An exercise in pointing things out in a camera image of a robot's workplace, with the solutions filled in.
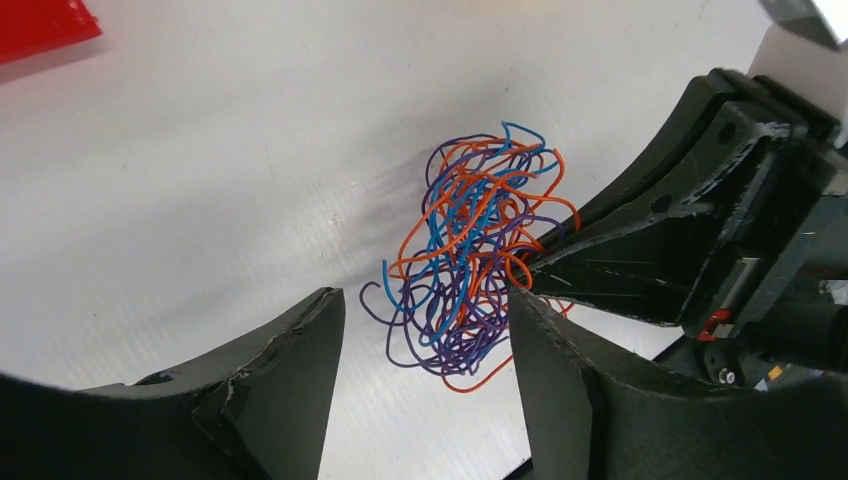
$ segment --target cable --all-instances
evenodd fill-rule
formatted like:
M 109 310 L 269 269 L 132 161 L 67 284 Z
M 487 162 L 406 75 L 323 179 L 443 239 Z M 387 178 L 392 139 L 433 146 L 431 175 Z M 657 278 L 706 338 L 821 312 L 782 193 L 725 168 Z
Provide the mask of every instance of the cable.
M 539 206 L 564 205 L 575 228 L 580 228 L 574 205 L 552 196 L 565 176 L 559 151 L 547 148 L 544 137 L 533 130 L 509 122 L 501 125 L 503 137 L 459 137 L 433 151 L 425 170 L 421 218 L 402 242 L 397 258 L 382 262 L 382 284 L 368 282 L 359 293 L 365 311 L 388 327 L 388 360 L 437 375 L 458 393 L 479 389 L 512 360 L 510 356 L 469 388 L 448 380 L 453 375 L 475 375 L 492 349 L 509 338 L 508 288 L 532 287 L 525 262 L 543 249 L 529 227 L 547 223 L 565 235 L 560 222 L 536 213 Z M 538 143 L 517 142 L 516 130 Z M 523 190 L 550 177 L 541 195 Z M 426 245 L 410 254 L 410 243 L 420 232 L 428 236 Z M 391 318 L 381 318 L 369 307 L 365 293 L 371 288 L 383 290 L 394 307 Z M 555 302 L 564 313 L 573 306 Z M 398 334 L 414 359 L 411 363 L 392 355 L 392 339 Z

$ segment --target screw hole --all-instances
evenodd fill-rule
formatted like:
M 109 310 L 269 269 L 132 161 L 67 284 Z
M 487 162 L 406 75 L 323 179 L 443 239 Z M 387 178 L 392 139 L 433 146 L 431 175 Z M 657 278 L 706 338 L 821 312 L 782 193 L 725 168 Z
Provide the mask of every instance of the screw hole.
M 668 211 L 669 207 L 671 207 L 671 202 L 674 198 L 671 194 L 665 194 L 662 197 L 654 200 L 654 203 L 651 204 L 651 211 L 654 213 L 665 213 Z
M 727 145 L 731 140 L 733 140 L 734 135 L 736 135 L 736 125 L 728 123 L 721 127 L 721 130 L 718 131 L 718 143 Z

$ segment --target tangled wire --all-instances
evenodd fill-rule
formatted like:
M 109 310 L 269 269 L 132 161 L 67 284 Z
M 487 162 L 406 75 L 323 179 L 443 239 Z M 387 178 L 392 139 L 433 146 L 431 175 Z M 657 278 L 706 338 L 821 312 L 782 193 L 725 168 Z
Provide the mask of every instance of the tangled wire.
M 425 171 L 421 219 L 400 246 L 397 260 L 390 265 L 383 261 L 382 285 L 368 282 L 359 295 L 371 317 L 388 327 L 386 356 L 391 363 L 423 368 L 459 393 L 478 389 L 512 360 L 510 356 L 470 388 L 455 387 L 448 380 L 452 375 L 475 375 L 486 355 L 509 338 L 509 285 L 532 287 L 525 261 L 543 249 L 528 227 L 547 223 L 565 234 L 560 222 L 536 210 L 545 202 L 565 205 L 580 228 L 574 205 L 551 196 L 565 176 L 560 153 L 547 148 L 545 139 L 530 129 L 502 125 L 503 137 L 455 138 L 433 152 Z M 515 130 L 538 143 L 513 140 Z M 431 179 L 434 162 L 440 163 Z M 522 191 L 531 180 L 548 177 L 553 180 L 543 194 Z M 429 235 L 426 246 L 408 255 L 410 241 L 421 230 Z M 368 306 L 365 293 L 372 287 L 382 288 L 394 307 L 390 319 L 380 318 Z M 567 311 L 570 306 L 560 308 Z M 412 363 L 392 356 L 391 340 L 398 331 L 415 359 Z

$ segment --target orange wire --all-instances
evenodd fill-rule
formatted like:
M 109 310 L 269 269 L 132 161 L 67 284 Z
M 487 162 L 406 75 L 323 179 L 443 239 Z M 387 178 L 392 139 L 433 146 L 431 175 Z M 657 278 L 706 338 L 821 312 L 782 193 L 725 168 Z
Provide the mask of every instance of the orange wire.
M 487 139 L 487 140 L 482 140 L 482 141 L 459 142 L 456 145 L 454 145 L 453 147 L 451 147 L 451 149 L 448 150 L 448 152 L 444 154 L 444 157 L 442 159 L 442 163 L 439 167 L 439 173 L 444 172 L 448 168 L 450 159 L 455 154 L 457 154 L 457 152 L 459 152 L 459 157 L 461 157 L 468 152 L 480 151 L 480 150 L 489 148 L 491 146 L 504 145 L 505 143 L 506 143 L 505 138 Z M 515 141 L 512 141 L 511 145 L 514 145 L 515 147 L 510 148 L 510 149 L 502 152 L 502 154 L 505 155 L 505 158 L 503 160 L 500 160 L 497 163 L 495 163 L 494 165 L 489 166 L 485 170 L 476 171 L 476 172 L 465 167 L 465 166 L 462 166 L 461 168 L 458 168 L 456 170 L 455 174 L 452 174 L 452 181 L 450 182 L 449 186 L 445 187 L 445 184 L 442 184 L 439 187 L 439 189 L 437 191 L 438 199 L 430 206 L 430 208 L 427 209 L 427 211 L 424 213 L 424 215 L 422 215 L 422 217 L 418 221 L 418 223 L 416 223 L 416 225 L 412 228 L 412 230 L 409 232 L 409 234 L 404 239 L 403 243 L 401 244 L 400 248 L 398 249 L 397 261 L 395 261 L 391 265 L 389 265 L 388 270 L 390 272 L 389 276 L 391 278 L 399 278 L 399 279 L 405 280 L 407 277 L 406 277 L 406 275 L 404 273 L 404 269 L 402 267 L 403 267 L 403 265 L 405 265 L 407 263 L 429 260 L 429 259 L 432 259 L 432 258 L 437 257 L 439 255 L 442 255 L 446 252 L 450 255 L 452 260 L 456 259 L 454 247 L 458 243 L 463 241 L 467 237 L 467 235 L 471 232 L 471 230 L 474 228 L 474 225 L 476 225 L 477 220 L 484 213 L 484 209 L 478 208 L 476 212 L 472 212 L 470 205 L 466 204 L 466 205 L 460 205 L 460 206 L 457 207 L 456 205 L 450 204 L 450 200 L 451 200 L 451 197 L 454 194 L 458 194 L 458 196 L 461 197 L 463 194 L 465 194 L 468 191 L 469 188 L 479 188 L 479 181 L 481 179 L 488 180 L 491 183 L 491 185 L 486 187 L 487 192 L 484 194 L 483 198 L 480 199 L 480 201 L 478 203 L 479 205 L 487 205 L 489 203 L 489 201 L 492 199 L 492 197 L 500 190 L 508 191 L 509 193 L 511 193 L 512 195 L 514 195 L 515 197 L 518 197 L 518 198 L 523 198 L 525 200 L 535 200 L 535 203 L 533 203 L 530 206 L 530 208 L 527 209 L 528 212 L 531 212 L 531 213 L 535 212 L 535 210 L 544 202 L 560 203 L 560 204 L 568 207 L 569 210 L 571 210 L 572 216 L 574 218 L 575 230 L 580 229 L 580 227 L 581 227 L 581 225 L 580 225 L 580 215 L 579 215 L 577 208 L 571 202 L 569 202 L 565 199 L 550 196 L 551 193 L 556 189 L 556 187 L 559 185 L 559 183 L 562 181 L 563 177 L 565 176 L 565 160 L 562 158 L 562 156 L 560 155 L 558 150 L 554 149 L 554 150 L 552 150 L 552 152 L 553 152 L 554 157 L 556 158 L 556 161 L 559 164 L 560 168 L 558 170 L 556 178 L 548 186 L 548 189 L 542 195 L 530 195 L 528 193 L 516 190 L 515 188 L 512 188 L 511 186 L 506 184 L 506 182 L 508 180 L 515 178 L 515 177 L 536 178 L 536 175 L 533 175 L 531 173 L 524 172 L 524 171 L 509 172 L 509 173 L 504 174 L 500 177 L 496 177 L 496 176 L 492 175 L 492 173 L 491 173 L 492 171 L 494 171 L 498 167 L 510 162 L 511 160 L 513 160 L 515 158 L 516 155 L 523 153 L 523 152 L 531 151 L 533 149 L 539 148 L 539 146 L 540 146 L 538 144 L 525 146 L 525 145 L 520 144 L 520 143 L 515 142 Z M 544 167 L 544 159 L 541 158 L 541 156 L 540 156 L 540 162 L 542 164 L 542 167 L 540 167 L 540 168 L 543 168 Z M 406 251 L 407 247 L 409 246 L 409 243 L 411 242 L 412 237 L 414 237 L 415 234 L 418 232 L 418 230 L 421 229 L 421 227 L 425 224 L 425 222 L 430 217 L 430 215 L 432 215 L 434 212 L 437 212 L 439 215 L 442 216 L 442 218 L 446 218 L 447 211 L 446 211 L 445 207 L 448 206 L 448 205 L 450 207 L 454 208 L 455 218 L 458 218 L 461 221 L 466 222 L 467 225 L 459 233 L 454 233 L 453 231 L 449 230 L 448 233 L 447 233 L 448 242 L 444 246 L 442 246 L 441 248 L 439 248 L 435 251 L 432 251 L 432 252 L 428 252 L 426 254 L 422 254 L 422 255 L 418 255 L 418 256 L 414 256 L 414 257 L 405 257 L 404 252 Z M 501 203 L 498 204 L 498 213 L 500 214 L 501 218 L 503 218 L 503 220 L 500 221 L 497 224 L 487 226 L 484 229 L 485 232 L 496 230 L 498 228 L 502 228 L 502 227 L 508 225 L 513 220 L 513 218 L 515 218 L 515 216 L 520 214 L 518 202 L 516 201 L 515 198 L 508 197 L 507 199 L 501 201 Z M 535 253 L 541 252 L 543 250 L 542 244 L 533 235 L 531 235 L 526 230 L 526 227 L 530 226 L 532 223 L 533 223 L 532 220 L 530 220 L 526 223 L 522 223 L 521 225 L 518 226 L 518 228 L 516 228 L 515 231 L 511 232 L 511 235 L 509 237 L 509 242 L 507 243 L 507 245 L 508 245 L 507 248 L 513 249 L 513 248 L 516 248 L 516 247 L 525 247 L 525 248 L 532 250 Z M 516 255 L 510 253 L 509 251 L 505 251 L 505 250 L 501 250 L 501 251 L 497 251 L 497 252 L 471 253 L 471 254 L 468 255 L 469 263 L 471 265 L 477 267 L 477 266 L 479 266 L 479 262 L 482 258 L 490 257 L 493 253 L 495 255 L 499 256 L 499 257 L 504 258 L 504 264 L 505 264 L 504 273 L 505 273 L 507 280 L 509 280 L 513 285 L 516 285 L 516 286 L 519 286 L 519 287 L 522 287 L 522 288 L 527 288 L 527 289 L 532 288 L 532 286 L 533 286 L 533 276 L 532 276 L 532 273 L 530 272 L 530 268 L 527 266 L 526 263 L 524 263 L 524 260 L 527 259 L 531 255 L 531 252 L 524 252 L 524 253 L 520 254 L 519 256 L 516 256 Z M 522 271 L 522 273 L 524 273 L 524 276 L 526 277 L 526 283 L 525 284 L 521 284 L 518 281 L 518 279 L 515 278 L 515 276 L 513 274 L 513 266 L 517 266 Z M 483 270 L 480 270 L 479 268 L 472 268 L 471 269 L 471 278 L 470 278 L 469 290 L 468 291 L 469 291 L 469 295 L 473 295 L 474 298 L 476 299 L 476 301 L 475 301 L 476 305 L 491 305 L 491 301 L 489 301 L 489 299 L 487 298 L 487 296 L 485 294 L 485 290 L 483 289 L 484 287 L 481 286 L 481 282 L 484 278 L 486 278 L 489 275 L 489 272 L 491 271 L 492 268 L 494 268 L 493 265 L 489 265 L 489 266 L 485 267 Z M 429 277 L 430 275 L 435 275 L 435 272 L 428 273 L 428 274 L 425 275 L 425 277 Z M 557 303 L 559 304 L 560 309 L 562 310 L 563 314 L 568 313 L 568 311 L 570 311 L 571 308 L 574 307 L 573 303 L 571 305 L 569 305 L 568 307 L 565 307 L 562 304 L 562 302 L 559 301 L 559 300 L 557 300 Z M 500 308 L 504 312 L 506 312 L 507 307 L 508 307 L 507 304 L 503 304 Z M 436 324 L 435 324 L 436 328 L 439 328 L 439 326 L 441 326 L 442 321 L 445 321 L 447 319 L 447 316 L 448 316 L 447 313 L 443 313 L 442 315 L 439 315 L 439 317 L 436 319 Z M 468 307 L 463 304 L 463 305 L 460 306 L 460 310 L 459 310 L 458 315 L 455 319 L 458 327 L 462 326 L 463 320 L 467 316 L 468 316 Z M 469 331 L 465 332 L 465 334 L 467 334 L 469 336 L 469 338 L 474 338 L 474 337 L 476 337 L 477 332 L 469 330 Z M 468 388 L 460 388 L 460 387 L 456 387 L 456 386 L 452 385 L 450 383 L 450 381 L 448 381 L 446 376 L 442 377 L 442 382 L 445 384 L 445 386 L 447 386 L 450 390 L 452 390 L 454 392 L 471 393 L 471 392 L 476 391 L 477 389 L 479 389 L 480 387 L 482 387 L 486 383 L 488 383 L 488 381 L 491 380 L 492 377 L 494 377 L 504 367 L 506 367 L 509 364 L 509 362 L 512 361 L 512 359 L 513 359 L 513 356 L 510 355 L 506 360 L 501 362 L 500 365 L 498 365 L 494 370 L 492 370 L 488 375 L 486 375 L 486 377 L 484 377 L 480 382 L 478 382 L 476 385 L 473 385 L 473 386 L 468 387 Z

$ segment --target white panel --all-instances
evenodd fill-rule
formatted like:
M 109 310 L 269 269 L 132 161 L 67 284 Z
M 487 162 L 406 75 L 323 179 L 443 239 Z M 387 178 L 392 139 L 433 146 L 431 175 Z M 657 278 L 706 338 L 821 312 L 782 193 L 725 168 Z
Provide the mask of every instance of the white panel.
M 490 480 L 529 454 L 512 369 L 450 393 L 390 367 L 357 305 L 416 220 L 422 152 L 521 122 L 583 204 L 768 25 L 735 0 L 87 4 L 102 39 L 0 67 L 0 368 L 133 382 L 344 287 L 322 479 Z M 573 316 L 646 356 L 676 335 Z

